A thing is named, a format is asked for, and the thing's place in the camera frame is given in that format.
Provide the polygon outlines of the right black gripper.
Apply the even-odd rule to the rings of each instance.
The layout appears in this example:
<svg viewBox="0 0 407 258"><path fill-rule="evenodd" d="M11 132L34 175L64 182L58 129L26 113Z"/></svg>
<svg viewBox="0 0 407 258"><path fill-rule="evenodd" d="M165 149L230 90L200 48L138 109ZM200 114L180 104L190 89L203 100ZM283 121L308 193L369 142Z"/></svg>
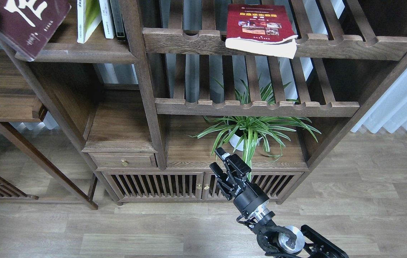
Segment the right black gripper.
<svg viewBox="0 0 407 258"><path fill-rule="evenodd" d="M211 163L210 169L217 178L217 186L225 198L233 200L241 215L246 219L264 219L269 214L269 201L265 192L256 183L247 179L251 168L237 155L229 154L222 147L215 154L225 165L224 172L217 163Z"/></svg>

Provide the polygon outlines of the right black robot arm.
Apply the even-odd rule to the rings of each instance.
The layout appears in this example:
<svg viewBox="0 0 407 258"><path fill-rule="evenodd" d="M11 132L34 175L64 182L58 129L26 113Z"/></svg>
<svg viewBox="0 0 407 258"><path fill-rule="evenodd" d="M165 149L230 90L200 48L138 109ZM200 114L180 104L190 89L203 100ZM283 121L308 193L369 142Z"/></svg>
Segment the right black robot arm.
<svg viewBox="0 0 407 258"><path fill-rule="evenodd" d="M346 252L306 224L301 228L276 225L274 212L267 208L269 197L247 178L251 168L238 155L229 154L223 148L216 149L215 153L226 168L224 172L217 163L210 165L217 186L240 212L236 221L256 234L257 243L266 256L296 258L305 250L311 258L347 257Z"/></svg>

